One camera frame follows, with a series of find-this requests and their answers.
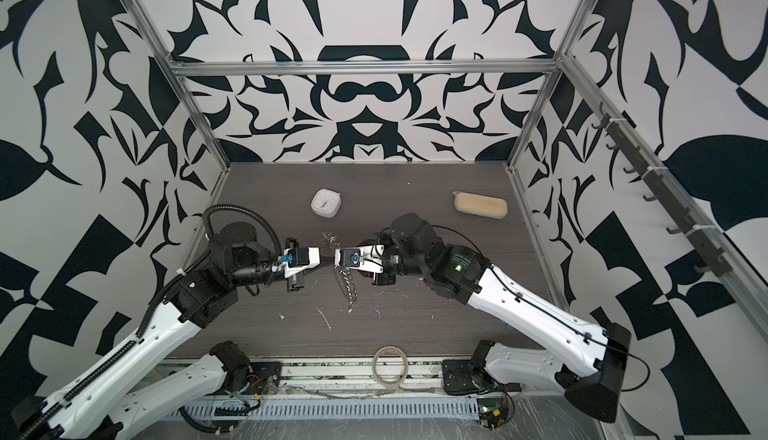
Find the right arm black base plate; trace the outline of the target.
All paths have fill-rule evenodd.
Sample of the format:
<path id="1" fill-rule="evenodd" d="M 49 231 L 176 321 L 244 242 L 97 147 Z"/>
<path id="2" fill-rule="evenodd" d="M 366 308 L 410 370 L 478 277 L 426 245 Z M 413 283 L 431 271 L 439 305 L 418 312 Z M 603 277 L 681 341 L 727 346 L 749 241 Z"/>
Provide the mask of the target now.
<path id="1" fill-rule="evenodd" d="M 442 388 L 449 396 L 518 393 L 518 383 L 501 384 L 474 366 L 470 360 L 446 359 L 441 362 Z"/>

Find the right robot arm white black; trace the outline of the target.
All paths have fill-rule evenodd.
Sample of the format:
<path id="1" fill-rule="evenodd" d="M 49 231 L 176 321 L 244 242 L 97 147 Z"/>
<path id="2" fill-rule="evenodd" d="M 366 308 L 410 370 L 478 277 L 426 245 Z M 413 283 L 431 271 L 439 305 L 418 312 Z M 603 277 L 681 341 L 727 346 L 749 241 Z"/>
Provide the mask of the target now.
<path id="1" fill-rule="evenodd" d="M 589 417 L 615 422 L 630 332 L 558 308 L 516 283 L 472 242 L 446 243 L 437 231 L 417 214 L 405 214 L 340 258 L 375 285 L 416 277 L 437 295 L 490 315 L 538 344 L 526 350 L 480 343 L 473 359 L 483 380 L 552 388 Z"/>

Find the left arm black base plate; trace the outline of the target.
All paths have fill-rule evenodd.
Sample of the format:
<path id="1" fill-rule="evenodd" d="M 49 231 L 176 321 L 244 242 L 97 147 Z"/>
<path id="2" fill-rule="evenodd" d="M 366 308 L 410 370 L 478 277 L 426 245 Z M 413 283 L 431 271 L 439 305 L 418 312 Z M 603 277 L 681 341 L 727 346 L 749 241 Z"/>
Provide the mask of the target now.
<path id="1" fill-rule="evenodd" d="M 265 395 L 275 392 L 281 384 L 282 367 L 280 361 L 251 362 L 244 379 L 235 384 L 237 392 L 241 395 Z"/>

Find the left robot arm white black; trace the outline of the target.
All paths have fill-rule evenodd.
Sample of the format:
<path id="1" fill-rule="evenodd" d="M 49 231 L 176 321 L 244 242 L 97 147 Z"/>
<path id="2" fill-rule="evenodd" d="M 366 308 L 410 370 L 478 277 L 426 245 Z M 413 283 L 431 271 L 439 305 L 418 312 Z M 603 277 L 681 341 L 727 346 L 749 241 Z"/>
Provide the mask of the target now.
<path id="1" fill-rule="evenodd" d="M 219 390 L 246 388 L 248 356 L 226 341 L 190 366 L 138 389 L 166 356 L 238 300 L 284 280 L 291 291 L 332 258 L 294 239 L 281 243 L 256 212 L 217 204 L 202 214 L 208 245 L 150 300 L 137 329 L 74 381 L 47 397 L 20 402 L 12 417 L 22 439 L 130 439 L 166 415 Z"/>

